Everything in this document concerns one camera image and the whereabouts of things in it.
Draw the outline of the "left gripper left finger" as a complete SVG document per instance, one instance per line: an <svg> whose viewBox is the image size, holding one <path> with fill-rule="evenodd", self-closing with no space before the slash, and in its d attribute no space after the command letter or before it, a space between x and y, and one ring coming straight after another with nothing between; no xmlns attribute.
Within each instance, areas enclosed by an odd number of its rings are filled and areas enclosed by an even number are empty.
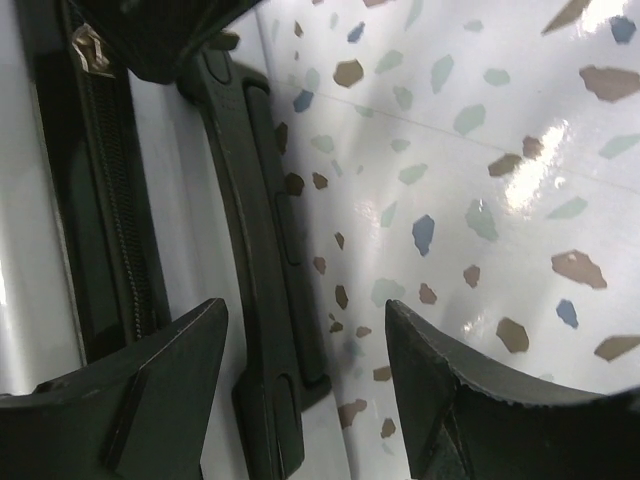
<svg viewBox="0 0 640 480"><path fill-rule="evenodd" d="M228 311L209 299L87 367L1 400L4 479L199 479Z"/></svg>

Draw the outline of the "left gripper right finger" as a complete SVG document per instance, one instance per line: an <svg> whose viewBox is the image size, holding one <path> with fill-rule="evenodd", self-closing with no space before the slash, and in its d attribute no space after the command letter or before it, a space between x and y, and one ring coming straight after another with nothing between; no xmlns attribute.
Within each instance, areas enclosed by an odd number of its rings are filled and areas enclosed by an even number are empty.
<svg viewBox="0 0 640 480"><path fill-rule="evenodd" d="M639 390L599 395L507 367L385 306L413 479L636 479Z"/></svg>

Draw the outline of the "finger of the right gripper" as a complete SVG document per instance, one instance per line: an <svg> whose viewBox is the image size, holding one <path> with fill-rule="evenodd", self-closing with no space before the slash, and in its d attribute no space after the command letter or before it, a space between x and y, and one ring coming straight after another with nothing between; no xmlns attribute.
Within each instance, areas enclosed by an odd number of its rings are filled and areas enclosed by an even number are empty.
<svg viewBox="0 0 640 480"><path fill-rule="evenodd" d="M200 51L231 51L239 36L227 27L256 1L73 1L81 25L71 37L82 69L113 78L126 68L153 83L171 83Z"/></svg>

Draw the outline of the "black suitcase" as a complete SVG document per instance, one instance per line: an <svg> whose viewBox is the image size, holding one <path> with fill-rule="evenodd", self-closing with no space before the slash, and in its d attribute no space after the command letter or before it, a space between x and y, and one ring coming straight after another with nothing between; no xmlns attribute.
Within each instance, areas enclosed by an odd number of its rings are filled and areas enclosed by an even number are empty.
<svg viewBox="0 0 640 480"><path fill-rule="evenodd" d="M199 479L349 478L258 35L109 78L72 2L1 5L1 400L221 299Z"/></svg>

